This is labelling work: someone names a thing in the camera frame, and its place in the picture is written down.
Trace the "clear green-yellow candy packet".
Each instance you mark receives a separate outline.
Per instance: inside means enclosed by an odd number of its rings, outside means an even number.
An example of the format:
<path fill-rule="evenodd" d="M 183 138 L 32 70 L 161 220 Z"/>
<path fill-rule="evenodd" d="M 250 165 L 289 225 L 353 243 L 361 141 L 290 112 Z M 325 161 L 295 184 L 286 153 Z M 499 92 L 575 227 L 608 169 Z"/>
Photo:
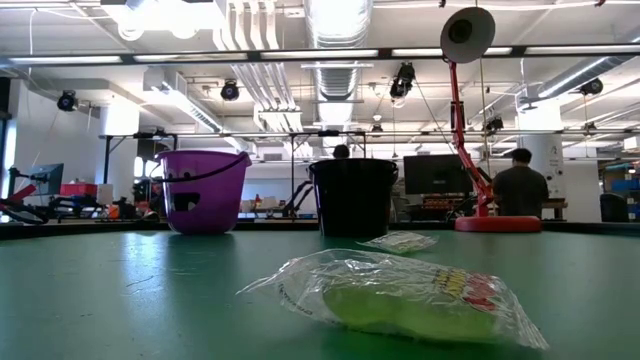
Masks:
<path fill-rule="evenodd" d="M 323 250 L 290 259 L 243 290 L 269 292 L 292 312 L 367 333 L 549 347 L 500 278 L 392 254 Z"/>

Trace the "green table mat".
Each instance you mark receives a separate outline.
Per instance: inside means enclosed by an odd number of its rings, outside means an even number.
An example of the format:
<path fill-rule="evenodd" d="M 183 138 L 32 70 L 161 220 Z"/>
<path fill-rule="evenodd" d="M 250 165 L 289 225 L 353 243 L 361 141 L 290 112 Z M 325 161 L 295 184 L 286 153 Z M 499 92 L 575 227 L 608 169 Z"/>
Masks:
<path fill-rule="evenodd" d="M 0 360 L 640 360 L 640 236 L 437 238 L 422 260 L 500 277 L 549 349 L 352 332 L 245 292 L 348 239 L 119 232 L 0 242 Z"/>

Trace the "black office chair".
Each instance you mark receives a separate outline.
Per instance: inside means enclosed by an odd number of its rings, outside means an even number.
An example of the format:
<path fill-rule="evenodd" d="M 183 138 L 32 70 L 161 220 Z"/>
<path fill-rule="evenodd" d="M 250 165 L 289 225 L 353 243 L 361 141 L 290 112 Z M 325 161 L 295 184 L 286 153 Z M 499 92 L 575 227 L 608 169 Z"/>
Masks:
<path fill-rule="evenodd" d="M 627 223 L 629 221 L 627 202 L 615 193 L 600 195 L 600 211 L 602 222 Z"/>

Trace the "black monitor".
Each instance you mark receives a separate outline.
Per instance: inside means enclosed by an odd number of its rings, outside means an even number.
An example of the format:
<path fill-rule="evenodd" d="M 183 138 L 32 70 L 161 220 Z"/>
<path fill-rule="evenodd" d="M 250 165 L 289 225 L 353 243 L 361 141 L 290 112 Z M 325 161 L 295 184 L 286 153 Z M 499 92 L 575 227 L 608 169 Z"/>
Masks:
<path fill-rule="evenodd" d="M 405 156 L 403 168 L 406 194 L 473 192 L 469 175 L 457 155 Z"/>

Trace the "wooden background desk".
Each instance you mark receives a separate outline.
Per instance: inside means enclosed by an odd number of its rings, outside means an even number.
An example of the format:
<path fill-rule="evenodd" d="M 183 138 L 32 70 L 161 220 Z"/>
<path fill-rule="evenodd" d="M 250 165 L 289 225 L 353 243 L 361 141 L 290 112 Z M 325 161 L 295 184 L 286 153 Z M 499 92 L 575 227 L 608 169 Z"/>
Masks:
<path fill-rule="evenodd" d="M 564 211 L 567 207 L 568 203 L 563 198 L 549 199 L 542 205 L 543 210 L 553 211 L 553 216 L 550 218 L 553 221 L 564 221 Z"/>

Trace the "black plastic bucket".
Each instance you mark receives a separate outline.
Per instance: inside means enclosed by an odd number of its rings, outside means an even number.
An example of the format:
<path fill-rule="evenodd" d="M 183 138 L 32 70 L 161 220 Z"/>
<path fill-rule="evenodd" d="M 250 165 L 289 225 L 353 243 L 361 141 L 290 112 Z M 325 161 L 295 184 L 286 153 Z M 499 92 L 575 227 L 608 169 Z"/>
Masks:
<path fill-rule="evenodd" d="M 379 237 L 388 232 L 394 162 L 373 158 L 323 160 L 308 168 L 320 229 L 327 237 Z"/>

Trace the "red desk lamp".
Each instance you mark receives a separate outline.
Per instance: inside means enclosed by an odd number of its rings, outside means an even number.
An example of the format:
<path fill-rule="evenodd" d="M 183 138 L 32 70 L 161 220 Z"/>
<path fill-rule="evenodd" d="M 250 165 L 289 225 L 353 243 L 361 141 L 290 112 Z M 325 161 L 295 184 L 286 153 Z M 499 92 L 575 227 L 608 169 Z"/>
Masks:
<path fill-rule="evenodd" d="M 533 216 L 492 216 L 489 205 L 494 200 L 490 181 L 477 168 L 465 148 L 465 125 L 460 100 L 457 66 L 479 60 L 492 46 L 495 20 L 484 8 L 465 7 L 455 12 L 440 34 L 440 49 L 447 63 L 451 88 L 451 122 L 454 148 L 476 192 L 473 216 L 459 217 L 454 229 L 476 233 L 533 233 L 542 229 L 541 221 Z"/>

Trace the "silver ventilation duct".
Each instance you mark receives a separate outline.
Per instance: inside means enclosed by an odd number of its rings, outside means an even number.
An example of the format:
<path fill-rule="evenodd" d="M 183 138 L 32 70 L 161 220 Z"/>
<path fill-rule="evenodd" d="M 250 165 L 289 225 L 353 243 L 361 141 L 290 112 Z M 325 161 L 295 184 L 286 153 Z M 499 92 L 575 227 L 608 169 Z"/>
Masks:
<path fill-rule="evenodd" d="M 304 0 L 310 44 L 317 49 L 361 48 L 366 44 L 374 0 Z M 356 69 L 315 70 L 319 94 L 342 101 L 355 92 Z"/>

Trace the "monitor on arm mount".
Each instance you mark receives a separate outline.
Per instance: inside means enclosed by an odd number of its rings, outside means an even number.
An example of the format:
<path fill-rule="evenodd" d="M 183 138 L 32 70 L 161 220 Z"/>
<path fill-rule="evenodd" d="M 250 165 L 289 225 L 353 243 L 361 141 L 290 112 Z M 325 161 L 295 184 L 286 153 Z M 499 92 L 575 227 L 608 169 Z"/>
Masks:
<path fill-rule="evenodd" d="M 63 180 L 63 171 L 63 163 L 33 166 L 27 173 L 29 183 L 34 187 L 32 195 L 59 195 Z"/>

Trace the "purple plastic bucket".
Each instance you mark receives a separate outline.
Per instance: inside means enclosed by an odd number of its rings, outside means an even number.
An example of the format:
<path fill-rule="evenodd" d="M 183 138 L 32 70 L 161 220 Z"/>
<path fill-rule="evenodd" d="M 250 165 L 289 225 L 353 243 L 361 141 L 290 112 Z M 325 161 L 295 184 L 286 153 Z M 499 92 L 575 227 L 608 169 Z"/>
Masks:
<path fill-rule="evenodd" d="M 251 159 L 211 150 L 175 150 L 156 155 L 163 171 L 166 214 L 181 234 L 223 234 L 236 225 Z"/>

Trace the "clear green candy packet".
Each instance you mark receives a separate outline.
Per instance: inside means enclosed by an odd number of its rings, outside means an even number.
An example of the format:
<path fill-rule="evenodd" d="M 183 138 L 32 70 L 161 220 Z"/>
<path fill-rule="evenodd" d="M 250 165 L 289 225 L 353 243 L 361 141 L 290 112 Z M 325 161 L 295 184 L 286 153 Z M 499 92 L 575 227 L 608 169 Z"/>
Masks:
<path fill-rule="evenodd" d="M 378 238 L 359 242 L 359 245 L 402 255 L 425 250 L 438 243 L 437 236 L 425 236 L 414 232 L 397 231 Z"/>

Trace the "red storage bin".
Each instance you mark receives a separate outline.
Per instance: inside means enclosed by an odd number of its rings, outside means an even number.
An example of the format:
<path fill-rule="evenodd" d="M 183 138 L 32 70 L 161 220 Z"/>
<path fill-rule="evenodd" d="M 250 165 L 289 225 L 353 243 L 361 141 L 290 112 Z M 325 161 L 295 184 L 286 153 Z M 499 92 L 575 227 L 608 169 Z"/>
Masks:
<path fill-rule="evenodd" d="M 96 197 L 98 186 L 89 183 L 69 183 L 62 184 L 60 187 L 60 195 L 65 197 L 72 196 L 91 196 Z"/>

